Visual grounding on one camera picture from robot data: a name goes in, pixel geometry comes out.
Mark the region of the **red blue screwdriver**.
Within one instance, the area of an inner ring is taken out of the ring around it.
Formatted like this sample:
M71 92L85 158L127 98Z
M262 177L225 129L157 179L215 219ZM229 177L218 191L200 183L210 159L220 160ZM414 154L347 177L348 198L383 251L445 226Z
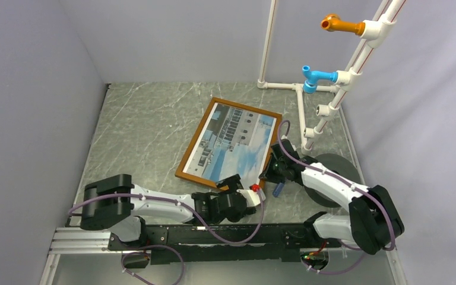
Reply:
M281 194L284 186L285 186L285 183L282 183L282 182L278 183L272 191L272 196L278 197Z

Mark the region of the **wooden picture frame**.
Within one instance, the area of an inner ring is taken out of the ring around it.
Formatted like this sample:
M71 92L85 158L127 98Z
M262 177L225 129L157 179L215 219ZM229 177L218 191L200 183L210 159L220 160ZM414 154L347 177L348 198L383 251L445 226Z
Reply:
M212 98L175 176L213 188L238 174L245 187L264 186L259 175L270 159L281 121L279 113Z

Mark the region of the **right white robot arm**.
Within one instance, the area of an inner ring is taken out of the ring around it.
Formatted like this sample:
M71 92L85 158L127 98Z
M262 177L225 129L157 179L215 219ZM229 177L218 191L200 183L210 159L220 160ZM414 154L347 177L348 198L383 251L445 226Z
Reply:
M259 177L275 184L294 182L317 204L346 210L342 216L320 211L304 221L303 238L310 246L337 239L373 255L393 246L405 231L387 189L363 185L355 166L338 154L300 157L289 140L281 140L271 146L270 161Z

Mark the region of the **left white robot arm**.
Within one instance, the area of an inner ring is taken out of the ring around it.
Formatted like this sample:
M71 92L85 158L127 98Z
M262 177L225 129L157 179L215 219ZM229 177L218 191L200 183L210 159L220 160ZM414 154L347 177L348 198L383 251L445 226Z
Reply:
M109 230L131 249L140 249L147 241L145 217L203 226L213 232L213 225L224 220L236 223L264 206L262 188L257 184L244 187L239 175L215 186L219 192L167 194L143 188L132 183L131 175L121 174L86 185L83 201L73 205L68 215L79 216L83 230Z

